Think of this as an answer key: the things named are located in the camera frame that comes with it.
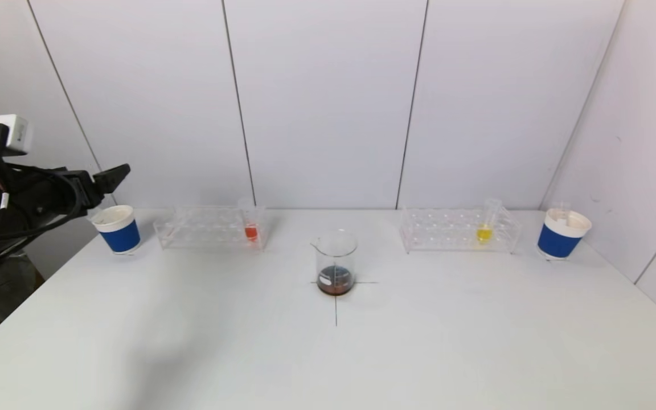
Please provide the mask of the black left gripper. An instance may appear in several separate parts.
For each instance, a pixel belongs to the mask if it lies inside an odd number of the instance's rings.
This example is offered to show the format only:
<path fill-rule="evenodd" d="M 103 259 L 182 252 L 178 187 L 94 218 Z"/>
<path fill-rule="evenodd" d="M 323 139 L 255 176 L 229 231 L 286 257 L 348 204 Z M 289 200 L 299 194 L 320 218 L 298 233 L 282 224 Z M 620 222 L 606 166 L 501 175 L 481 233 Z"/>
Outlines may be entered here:
<path fill-rule="evenodd" d="M 15 220 L 50 222 L 65 217 L 76 203 L 73 188 L 80 194 L 80 210 L 75 218 L 83 217 L 101 204 L 104 195 L 115 192 L 130 171 L 130 165 L 125 163 L 94 174 L 92 179 L 86 171 L 65 167 L 16 167 Z"/>

